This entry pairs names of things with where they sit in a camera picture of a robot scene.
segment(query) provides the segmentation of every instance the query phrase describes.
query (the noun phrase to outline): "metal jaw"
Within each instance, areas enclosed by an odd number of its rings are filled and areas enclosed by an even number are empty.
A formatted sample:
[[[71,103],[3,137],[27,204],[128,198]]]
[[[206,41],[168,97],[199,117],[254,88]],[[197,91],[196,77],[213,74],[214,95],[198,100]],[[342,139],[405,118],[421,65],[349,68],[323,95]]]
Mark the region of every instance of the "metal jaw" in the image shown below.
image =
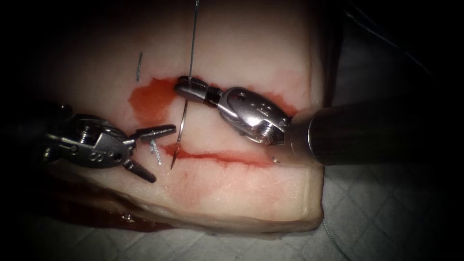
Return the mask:
[[[73,164],[87,168],[103,169],[122,165],[153,183],[156,177],[131,159],[137,147],[136,141],[149,143],[150,140],[175,132],[175,125],[163,125],[137,130],[128,137],[105,119],[92,115],[74,115],[46,135],[47,148],[43,157],[47,159],[50,155],[59,155]]]
[[[178,79],[174,89],[189,101],[217,108],[222,118],[240,135],[254,142],[265,145],[284,142],[284,133],[290,123],[290,117],[256,92],[241,87],[233,87],[223,92],[195,78],[192,78],[189,85],[186,76]]]

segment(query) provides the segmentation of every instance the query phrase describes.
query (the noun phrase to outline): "red incision line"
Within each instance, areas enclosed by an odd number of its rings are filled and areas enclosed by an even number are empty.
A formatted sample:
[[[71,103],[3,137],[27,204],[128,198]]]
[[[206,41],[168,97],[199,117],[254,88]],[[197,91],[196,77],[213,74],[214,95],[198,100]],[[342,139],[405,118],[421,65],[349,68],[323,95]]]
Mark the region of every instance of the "red incision line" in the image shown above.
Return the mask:
[[[173,155],[175,149],[177,148],[177,144],[171,144],[168,146],[163,146],[162,148],[166,151],[166,153]],[[236,151],[221,151],[219,153],[199,153],[199,154],[192,154],[185,151],[181,145],[179,145],[179,151],[177,153],[178,159],[209,159],[215,160],[218,163],[243,163],[245,165],[253,165],[257,167],[271,167],[274,164],[272,161],[261,152],[254,154],[250,157],[250,154],[239,153]]]
[[[142,127],[166,124],[169,105],[171,105],[177,95],[174,91],[176,83],[177,79],[175,78],[153,78],[149,85],[134,89],[129,98],[129,103],[134,109],[135,117]],[[225,90],[216,84],[214,84],[214,86]],[[282,94],[265,92],[263,93],[263,96],[267,97],[270,101],[282,108],[282,110],[289,116],[293,116],[298,112],[295,107],[284,102]],[[166,146],[164,149],[167,153],[172,155],[174,153],[175,144]],[[262,152],[257,152],[255,155],[250,157],[249,154],[239,155],[237,152],[231,151],[224,151],[222,153],[191,154],[180,148],[177,157],[180,159],[215,159],[217,162],[223,163],[241,162],[243,164],[256,165],[260,167],[269,167],[273,165],[270,159],[268,159]]]

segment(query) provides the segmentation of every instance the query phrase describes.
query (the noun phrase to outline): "needle tip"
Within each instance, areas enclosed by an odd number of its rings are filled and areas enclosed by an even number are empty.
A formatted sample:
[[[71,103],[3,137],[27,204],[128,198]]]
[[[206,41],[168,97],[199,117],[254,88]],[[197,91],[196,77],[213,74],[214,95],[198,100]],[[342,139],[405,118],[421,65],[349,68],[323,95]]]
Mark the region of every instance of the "needle tip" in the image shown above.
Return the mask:
[[[174,151],[173,161],[171,162],[171,170],[173,170],[174,163],[175,163],[175,158],[177,158],[177,151],[178,151],[178,149]]]

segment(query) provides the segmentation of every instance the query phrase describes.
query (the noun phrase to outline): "suture needle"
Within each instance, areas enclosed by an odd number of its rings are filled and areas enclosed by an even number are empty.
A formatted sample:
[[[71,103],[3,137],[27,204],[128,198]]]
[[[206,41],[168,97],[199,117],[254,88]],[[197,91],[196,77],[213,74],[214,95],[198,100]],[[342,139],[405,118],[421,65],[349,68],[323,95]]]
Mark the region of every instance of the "suture needle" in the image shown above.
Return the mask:
[[[200,0],[196,0],[196,3],[195,3],[195,18],[194,18],[194,21],[193,21],[193,36],[192,36],[192,51],[190,53],[190,69],[188,71],[188,84],[190,85],[191,84],[191,80],[192,80],[192,66],[193,66],[193,49],[195,47],[195,31],[197,29],[197,16],[198,16],[198,4],[199,4]],[[185,104],[184,104],[184,112],[182,114],[182,120],[180,121],[180,127],[179,127],[179,136],[177,137],[177,142],[176,142],[176,148],[175,148],[175,151],[174,151],[174,155],[173,155],[173,161],[171,162],[171,170],[173,169],[174,167],[174,163],[175,163],[175,159],[177,158],[177,153],[179,152],[179,149],[180,149],[180,140],[181,140],[181,137],[182,137],[182,131],[184,130],[184,122],[185,122],[185,116],[187,114],[187,107],[188,107],[188,104],[189,102],[187,100],[185,100]]]

